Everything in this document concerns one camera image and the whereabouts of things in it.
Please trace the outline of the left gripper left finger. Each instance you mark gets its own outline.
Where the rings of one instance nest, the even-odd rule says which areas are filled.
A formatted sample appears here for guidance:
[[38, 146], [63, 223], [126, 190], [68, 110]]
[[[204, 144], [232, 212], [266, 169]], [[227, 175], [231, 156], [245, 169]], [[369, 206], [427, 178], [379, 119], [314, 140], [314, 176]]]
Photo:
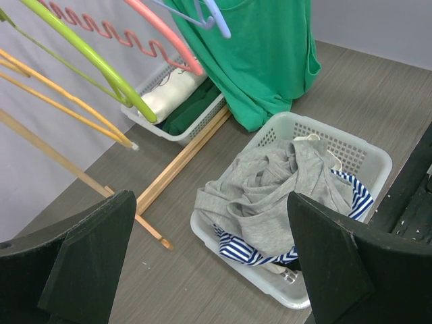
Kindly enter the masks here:
[[134, 193], [1, 243], [2, 323], [108, 323], [130, 234]]

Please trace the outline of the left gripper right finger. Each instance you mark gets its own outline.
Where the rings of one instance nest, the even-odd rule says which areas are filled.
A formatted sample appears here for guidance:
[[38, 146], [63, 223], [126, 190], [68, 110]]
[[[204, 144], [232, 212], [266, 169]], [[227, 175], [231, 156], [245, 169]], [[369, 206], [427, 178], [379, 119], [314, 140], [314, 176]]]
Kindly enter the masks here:
[[292, 192], [288, 216], [315, 323], [430, 323], [431, 246]]

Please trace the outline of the grey tank top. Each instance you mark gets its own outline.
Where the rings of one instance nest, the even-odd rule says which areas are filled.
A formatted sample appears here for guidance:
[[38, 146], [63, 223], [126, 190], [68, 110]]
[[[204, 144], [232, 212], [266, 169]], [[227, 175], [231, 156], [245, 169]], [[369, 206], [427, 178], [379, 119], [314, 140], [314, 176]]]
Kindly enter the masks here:
[[195, 209], [210, 225], [241, 237], [264, 257], [294, 246], [287, 210], [291, 192], [348, 215], [352, 185], [331, 172], [324, 140], [277, 140], [241, 152], [230, 173], [198, 190]]

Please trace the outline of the blue white striped tank top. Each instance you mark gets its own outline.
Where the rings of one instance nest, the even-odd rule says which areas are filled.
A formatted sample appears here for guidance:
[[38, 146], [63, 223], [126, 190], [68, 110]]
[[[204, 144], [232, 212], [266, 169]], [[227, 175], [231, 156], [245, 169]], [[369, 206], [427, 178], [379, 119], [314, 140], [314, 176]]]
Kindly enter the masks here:
[[[360, 221], [366, 215], [367, 209], [373, 204], [373, 197], [354, 175], [336, 170], [331, 170], [331, 172], [352, 185], [352, 210], [348, 217]], [[215, 235], [219, 238], [217, 253], [220, 257], [248, 266], [262, 266], [269, 263], [287, 266], [298, 259], [295, 246], [291, 247], [286, 254], [264, 257], [242, 238], [229, 234], [216, 225], [213, 227], [215, 228]]]

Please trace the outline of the green tank top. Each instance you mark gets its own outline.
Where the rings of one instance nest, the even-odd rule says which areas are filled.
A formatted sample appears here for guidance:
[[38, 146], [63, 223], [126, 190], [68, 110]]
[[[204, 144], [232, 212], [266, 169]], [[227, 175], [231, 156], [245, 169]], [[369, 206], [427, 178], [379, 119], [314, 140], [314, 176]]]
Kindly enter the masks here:
[[172, 18], [208, 77], [247, 131], [289, 111], [313, 85], [321, 66], [311, 31], [310, 1], [217, 1], [231, 32], [204, 30], [192, 1], [166, 1]]

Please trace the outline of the blue plastic hanger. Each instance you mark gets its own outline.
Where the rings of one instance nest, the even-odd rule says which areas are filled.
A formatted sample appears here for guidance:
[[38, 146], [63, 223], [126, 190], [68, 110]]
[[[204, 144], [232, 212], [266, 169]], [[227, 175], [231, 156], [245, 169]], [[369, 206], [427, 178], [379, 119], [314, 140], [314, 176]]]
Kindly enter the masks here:
[[198, 26], [198, 27], [205, 29], [205, 30], [210, 30], [214, 26], [216, 26], [224, 38], [229, 39], [232, 37], [231, 31], [230, 31], [223, 15], [222, 15], [220, 9], [218, 8], [218, 6], [214, 0], [204, 0], [205, 7], [207, 8], [207, 10], [210, 13], [210, 15], [208, 17], [204, 16], [200, 1], [199, 0], [193, 1], [194, 8], [195, 8], [197, 16], [198, 16], [197, 20], [195, 20], [194, 18], [187, 16], [186, 14], [164, 4], [164, 2], [162, 2], [162, 1], [153, 1], [153, 3], [156, 3], [157, 5], [167, 9], [172, 14], [175, 14], [175, 15], [183, 18], [184, 20], [194, 24], [195, 26]]

